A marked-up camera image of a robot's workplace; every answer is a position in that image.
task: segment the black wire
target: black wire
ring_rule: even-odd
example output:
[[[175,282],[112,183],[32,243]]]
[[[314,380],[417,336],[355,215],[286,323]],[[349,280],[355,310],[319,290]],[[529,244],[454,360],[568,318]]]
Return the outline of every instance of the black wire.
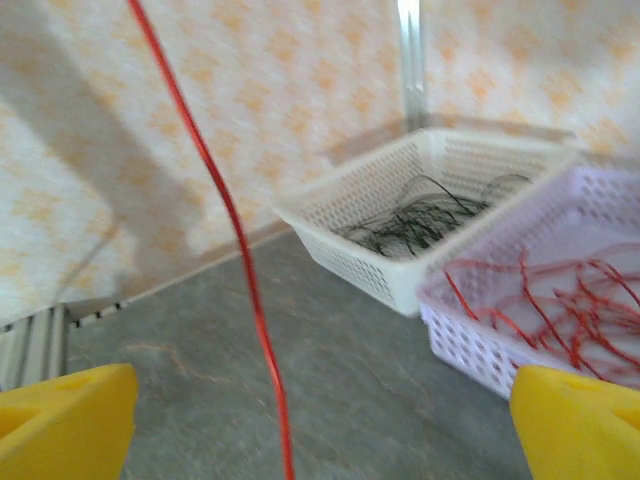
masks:
[[[427,175],[417,175],[404,185],[394,208],[334,233],[385,257],[419,255],[491,206],[486,198],[498,186],[504,188],[504,182],[513,180],[529,181],[519,174],[497,177],[487,184],[480,200],[475,200],[453,194]],[[428,181],[444,193],[422,194],[403,203],[418,181]]]

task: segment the metal frame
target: metal frame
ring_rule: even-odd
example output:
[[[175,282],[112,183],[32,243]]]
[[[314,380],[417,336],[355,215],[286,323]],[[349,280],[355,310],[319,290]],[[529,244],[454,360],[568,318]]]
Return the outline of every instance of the metal frame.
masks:
[[[422,35],[423,12],[423,0],[398,0],[402,83],[407,128],[410,132],[423,126],[427,112]]]

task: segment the wall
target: wall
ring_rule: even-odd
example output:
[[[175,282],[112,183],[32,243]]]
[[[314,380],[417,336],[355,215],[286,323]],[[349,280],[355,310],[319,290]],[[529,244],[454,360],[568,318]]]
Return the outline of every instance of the wall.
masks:
[[[638,152],[639,2],[425,4],[429,112],[568,129],[600,153]]]
[[[319,152],[402,117],[394,2],[145,4],[249,231]],[[3,2],[0,60],[0,320],[131,297],[232,240],[126,2]]]

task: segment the basket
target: basket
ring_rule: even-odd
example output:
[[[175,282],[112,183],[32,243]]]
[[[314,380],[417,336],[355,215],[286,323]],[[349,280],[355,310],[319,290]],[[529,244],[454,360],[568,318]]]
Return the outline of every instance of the basket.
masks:
[[[553,142],[420,130],[288,192],[276,199],[274,210],[317,263],[400,314],[417,316],[416,290],[424,274],[444,265],[501,209],[525,198],[531,186],[496,189],[493,207],[416,257],[384,257],[333,232],[390,210],[407,182],[419,175],[434,178],[454,194],[479,198],[497,177],[552,178],[574,158],[573,149]]]
[[[588,258],[602,248],[622,243],[640,243],[640,169],[585,162],[535,185],[528,199],[476,235],[473,244],[458,258],[517,265],[526,248],[529,262],[541,264]],[[622,255],[612,264],[625,271],[640,270],[640,256]],[[521,289],[521,284],[505,282],[504,275],[499,280],[500,273],[460,270],[456,269],[454,281],[472,308],[492,305]],[[541,286],[547,289],[544,293],[569,287],[558,285],[558,280],[552,282],[556,283]],[[535,364],[578,373],[568,362],[472,320],[464,313],[442,271],[427,276],[418,297],[433,353],[504,398],[509,398],[519,366]],[[525,331],[534,320],[540,321],[532,309],[509,316]],[[623,344],[616,344],[618,348],[640,354],[637,340],[616,340],[619,341]]]

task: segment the gray floor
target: gray floor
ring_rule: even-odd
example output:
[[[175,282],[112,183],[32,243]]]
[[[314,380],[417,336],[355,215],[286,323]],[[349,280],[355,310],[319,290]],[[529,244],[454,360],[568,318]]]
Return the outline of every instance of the gray floor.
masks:
[[[256,261],[298,478],[531,478],[506,402],[434,358],[419,320],[314,264],[293,235]],[[71,370],[113,362],[140,382],[125,479],[282,478],[239,260],[71,333]]]

